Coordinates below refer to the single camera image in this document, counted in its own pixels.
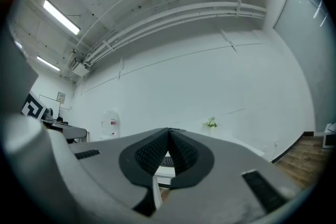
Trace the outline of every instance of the ceiling light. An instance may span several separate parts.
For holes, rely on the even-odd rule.
[[[43,8],[51,13],[57,20],[59,20],[65,27],[67,27],[75,35],[78,34],[79,28],[74,25],[67,17],[65,17],[52,3],[45,0]]]
[[[55,67],[54,65],[52,65],[50,62],[47,62],[46,60],[42,59],[40,56],[37,56],[37,59],[40,60],[41,62],[45,63],[46,65],[56,69],[57,71],[59,71],[58,67]]]
[[[16,44],[17,47],[19,47],[20,49],[22,49],[22,45],[19,42],[15,41],[15,44]]]

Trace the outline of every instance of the white wall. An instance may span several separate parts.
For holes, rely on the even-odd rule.
[[[56,100],[58,92],[66,94],[64,104],[60,106],[60,116],[64,121],[69,122],[69,111],[71,109],[71,99],[73,97],[73,84],[70,81],[62,79],[54,71],[48,69],[47,66],[42,66],[29,59],[30,66],[38,73],[38,78],[32,87],[32,92],[39,97],[44,95]]]
[[[220,21],[237,52],[216,29],[217,22],[171,27],[106,57],[77,85],[73,124],[98,140],[102,115],[115,109],[122,136],[156,127],[205,134],[202,123],[214,116],[220,136],[266,147],[266,159],[276,157],[307,128],[306,85],[297,85],[302,74],[258,30],[260,21]],[[121,57],[125,63],[118,80]]]
[[[290,72],[294,79],[292,86],[296,87],[297,90],[300,91],[299,104],[301,106],[301,110],[304,111],[304,117],[302,118],[302,126],[304,127],[304,130],[302,131],[315,131],[314,106],[305,76],[287,44],[274,30],[274,25],[281,14],[285,2],[286,0],[267,0],[267,15],[262,29],[265,36],[261,38],[269,39],[273,49],[286,60],[288,72]],[[278,141],[278,147],[276,148],[276,152],[274,154],[275,157],[285,151],[302,134],[300,131],[297,131],[296,133],[292,132],[293,129],[290,125],[288,125],[287,129],[291,131],[283,132],[283,139],[279,139]]]
[[[307,80],[317,132],[336,120],[336,29],[324,5],[316,14],[320,1],[287,0],[275,25]]]

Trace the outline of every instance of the wooden floor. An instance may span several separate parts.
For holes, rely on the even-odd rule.
[[[303,136],[274,165],[283,170],[302,189],[310,187],[321,175],[332,150],[322,148],[323,138]]]

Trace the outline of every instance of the small plant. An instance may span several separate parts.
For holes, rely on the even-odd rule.
[[[217,123],[215,122],[215,117],[210,118],[206,123],[203,123],[203,126],[208,127],[217,127]]]

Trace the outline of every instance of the potted plant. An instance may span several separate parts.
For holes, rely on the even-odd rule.
[[[213,131],[218,127],[215,117],[210,118],[207,122],[203,123],[203,126],[208,127],[209,136],[213,136]]]

